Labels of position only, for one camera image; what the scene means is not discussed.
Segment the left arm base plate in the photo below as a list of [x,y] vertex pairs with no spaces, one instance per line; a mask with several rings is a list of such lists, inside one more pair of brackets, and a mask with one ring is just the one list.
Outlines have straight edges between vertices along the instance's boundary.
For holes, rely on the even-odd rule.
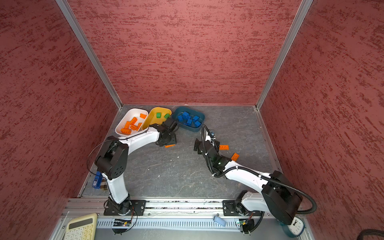
[[105,202],[104,216],[142,216],[146,208],[146,200],[125,200],[117,204],[111,198]]

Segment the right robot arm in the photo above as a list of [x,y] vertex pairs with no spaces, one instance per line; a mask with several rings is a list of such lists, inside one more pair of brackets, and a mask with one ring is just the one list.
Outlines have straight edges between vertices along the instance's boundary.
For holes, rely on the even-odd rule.
[[295,188],[279,171],[270,174],[244,167],[220,155],[219,148],[210,141],[196,139],[194,151],[203,156],[213,177],[239,182],[262,195],[258,198],[252,192],[242,192],[235,203],[239,212],[270,213],[278,221],[290,225],[296,215],[309,215],[318,208],[310,195]]

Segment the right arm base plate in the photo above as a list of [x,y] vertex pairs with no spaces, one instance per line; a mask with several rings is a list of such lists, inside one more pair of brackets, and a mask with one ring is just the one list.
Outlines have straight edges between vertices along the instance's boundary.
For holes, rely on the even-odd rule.
[[223,213],[224,216],[238,216],[238,217],[250,217],[256,216],[259,217],[262,215],[260,211],[249,211],[247,210],[243,204],[238,203],[234,200],[224,200],[222,201],[223,205]]

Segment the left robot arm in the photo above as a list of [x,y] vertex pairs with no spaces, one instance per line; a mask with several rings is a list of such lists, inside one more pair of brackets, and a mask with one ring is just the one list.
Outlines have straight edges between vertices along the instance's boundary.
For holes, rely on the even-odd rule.
[[177,143],[176,128],[177,122],[168,118],[161,125],[152,124],[132,137],[110,136],[102,143],[95,165],[97,171],[107,179],[110,193],[107,203],[118,215],[124,216],[132,211],[130,195],[124,181],[128,156],[151,143],[159,147],[175,145]]

